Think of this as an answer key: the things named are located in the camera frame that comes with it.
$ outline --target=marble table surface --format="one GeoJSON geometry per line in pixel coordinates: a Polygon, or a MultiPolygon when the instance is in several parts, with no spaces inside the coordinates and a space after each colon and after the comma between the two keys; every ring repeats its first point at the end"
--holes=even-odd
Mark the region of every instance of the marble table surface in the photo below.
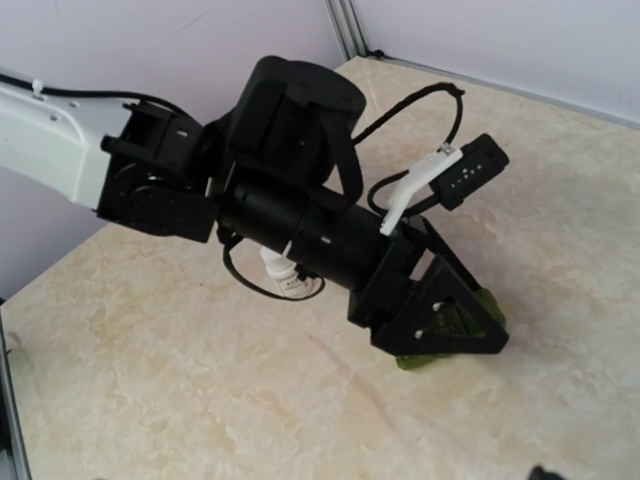
{"type": "MultiPolygon", "coordinates": [[[[443,77],[339,69],[363,128],[443,77]]],[[[108,226],[2,307],[34,478],[640,477],[640,133],[465,82],[458,137],[507,170],[429,217],[497,296],[511,340],[415,372],[346,321],[347,292],[251,293],[221,249],[108,226]]],[[[367,185],[436,148],[434,95],[358,153],[367,185]]],[[[257,248],[237,265],[269,285],[257,248]]]]}

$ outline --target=green object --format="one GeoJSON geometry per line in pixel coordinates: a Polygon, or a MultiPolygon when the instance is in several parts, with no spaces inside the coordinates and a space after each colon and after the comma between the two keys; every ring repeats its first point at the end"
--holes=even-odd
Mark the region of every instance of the green object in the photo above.
{"type": "MultiPolygon", "coordinates": [[[[487,309],[489,314],[504,327],[507,324],[502,310],[498,306],[493,294],[483,288],[476,293],[476,299],[487,309]]],[[[444,303],[437,313],[434,313],[433,324],[424,330],[426,334],[465,335],[470,337],[482,337],[484,332],[471,319],[469,314],[455,303],[444,303]]],[[[429,365],[440,358],[447,358],[454,354],[438,353],[434,355],[408,355],[396,357],[396,363],[402,370],[414,370],[429,365]]]]}

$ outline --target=table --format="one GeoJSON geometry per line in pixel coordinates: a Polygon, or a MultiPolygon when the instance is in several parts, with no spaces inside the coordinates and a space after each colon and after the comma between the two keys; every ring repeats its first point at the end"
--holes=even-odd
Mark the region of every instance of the table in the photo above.
{"type": "MultiPolygon", "coordinates": [[[[363,128],[443,77],[340,68],[363,128]]],[[[35,478],[569,479],[640,475],[640,134],[512,94],[467,91],[458,137],[489,132],[507,170],[429,214],[499,299],[498,356],[400,371],[345,319],[347,292],[261,298],[221,249],[109,226],[2,307],[35,478]]],[[[358,147],[366,182],[432,151],[434,95],[358,147]]],[[[241,271],[268,285],[255,246],[241,271]]]]}

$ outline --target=robotic arm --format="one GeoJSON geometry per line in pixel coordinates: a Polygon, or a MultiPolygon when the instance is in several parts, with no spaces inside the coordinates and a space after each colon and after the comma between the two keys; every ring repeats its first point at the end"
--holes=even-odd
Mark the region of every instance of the robotic arm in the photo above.
{"type": "Polygon", "coordinates": [[[504,347],[487,291],[424,217],[407,214],[423,186],[451,210],[500,173],[508,158],[488,135],[443,145],[375,214],[356,204],[363,182],[351,133],[365,98],[331,70],[264,58],[237,106],[204,126],[158,99],[90,93],[0,76],[0,165],[151,235],[207,242],[217,223],[234,274],[230,253],[243,238],[282,253],[301,276],[348,289],[348,319],[391,355],[504,347]],[[341,192],[324,186],[334,169],[341,192]],[[426,251],[434,259],[414,280],[426,251]],[[445,311],[462,333],[434,328],[446,327],[445,311]]]}

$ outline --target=black cable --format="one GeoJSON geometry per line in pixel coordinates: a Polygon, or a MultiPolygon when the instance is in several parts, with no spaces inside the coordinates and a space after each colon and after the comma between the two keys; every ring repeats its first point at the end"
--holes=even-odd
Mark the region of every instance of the black cable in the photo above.
{"type": "MultiPolygon", "coordinates": [[[[12,77],[0,73],[0,82],[12,85],[14,87],[22,88],[24,90],[33,91],[33,84],[21,80],[19,78],[12,77]]],[[[155,97],[153,95],[147,95],[146,93],[116,91],[116,90],[68,90],[64,88],[53,88],[45,86],[41,92],[43,95],[51,95],[54,97],[69,97],[69,98],[129,98],[133,100],[140,100],[149,103],[155,103],[157,105],[168,108],[169,110],[179,113],[181,115],[190,116],[183,109],[177,105],[165,100],[163,98],[155,97]]]]}
{"type": "MultiPolygon", "coordinates": [[[[424,88],[422,88],[422,89],[420,89],[420,90],[408,95],[406,98],[404,98],[403,100],[398,102],[396,105],[394,105],[386,113],[384,113],[380,118],[378,118],[376,121],[374,121],[371,125],[369,125],[367,128],[365,128],[358,136],[356,136],[354,138],[353,143],[355,145],[357,145],[360,142],[362,142],[363,140],[365,140],[366,138],[368,138],[372,133],[374,133],[376,130],[378,130],[380,127],[382,127],[385,123],[387,123],[394,116],[396,116],[398,113],[400,113],[405,108],[407,108],[409,105],[417,102],[418,100],[426,97],[427,95],[431,95],[432,93],[442,92],[442,91],[447,92],[449,95],[454,97],[455,100],[456,100],[456,116],[455,116],[455,119],[453,121],[453,125],[451,126],[451,130],[449,131],[449,134],[447,135],[447,138],[445,138],[445,140],[443,142],[443,143],[451,144],[453,142],[453,140],[455,139],[456,135],[458,134],[458,130],[460,130],[460,125],[462,123],[462,115],[464,113],[463,112],[463,104],[462,104],[462,95],[464,95],[464,91],[460,90],[453,83],[445,83],[445,82],[440,82],[440,83],[435,83],[433,85],[429,85],[428,87],[424,87],[424,88]]],[[[373,185],[373,187],[371,187],[371,189],[367,193],[367,204],[369,205],[369,208],[371,208],[372,211],[374,211],[375,213],[377,213],[380,216],[386,215],[387,210],[382,208],[382,207],[380,207],[375,202],[376,193],[378,193],[379,190],[381,190],[382,188],[386,187],[387,185],[390,185],[390,184],[392,184],[394,182],[397,182],[398,180],[403,178],[408,173],[409,173],[409,170],[403,170],[402,172],[398,172],[398,173],[396,173],[394,175],[391,175],[389,177],[385,177],[382,180],[380,180],[379,182],[377,182],[375,185],[373,185]]],[[[403,212],[402,216],[403,217],[411,217],[411,216],[414,216],[414,215],[419,215],[419,214],[425,212],[426,210],[428,210],[429,208],[434,207],[437,204],[438,204],[437,197],[435,195],[431,195],[430,197],[428,197],[428,198],[416,203],[412,207],[409,207],[408,209],[406,209],[403,212]]]]}
{"type": "Polygon", "coordinates": [[[317,277],[317,278],[320,279],[320,286],[316,289],[315,292],[313,292],[310,295],[307,295],[306,297],[303,297],[303,298],[283,297],[281,295],[277,295],[275,293],[272,293],[269,290],[265,290],[262,287],[259,287],[255,283],[253,283],[253,282],[249,281],[247,278],[245,278],[238,271],[238,269],[235,267],[235,265],[233,264],[233,260],[231,258],[231,250],[233,250],[241,241],[242,241],[242,237],[233,236],[231,238],[231,241],[227,242],[227,244],[224,245],[224,248],[222,249],[222,263],[223,263],[224,267],[227,269],[227,271],[231,274],[231,276],[233,278],[235,278],[238,282],[240,282],[242,285],[247,287],[249,290],[252,290],[252,291],[254,291],[256,293],[260,293],[260,294],[264,295],[265,297],[268,297],[268,298],[271,298],[271,299],[274,299],[274,300],[284,300],[284,301],[287,301],[287,302],[302,302],[304,300],[310,300],[313,297],[317,297],[318,295],[320,295],[320,293],[322,293],[322,291],[326,287],[327,282],[325,281],[325,279],[322,278],[322,277],[317,277]]]}

